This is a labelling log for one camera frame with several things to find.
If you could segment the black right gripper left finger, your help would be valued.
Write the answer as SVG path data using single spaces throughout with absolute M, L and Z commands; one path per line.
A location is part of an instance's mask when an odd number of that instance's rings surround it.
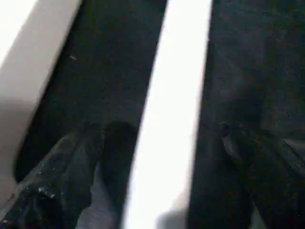
M 61 138 L 0 208 L 0 227 L 76 228 L 82 211 L 92 202 L 103 140 L 101 130 L 73 131 Z

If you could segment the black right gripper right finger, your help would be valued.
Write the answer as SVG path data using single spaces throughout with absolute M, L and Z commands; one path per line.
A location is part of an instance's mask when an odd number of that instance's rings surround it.
M 305 227 L 305 160 L 262 129 L 223 123 L 222 143 L 268 229 Z

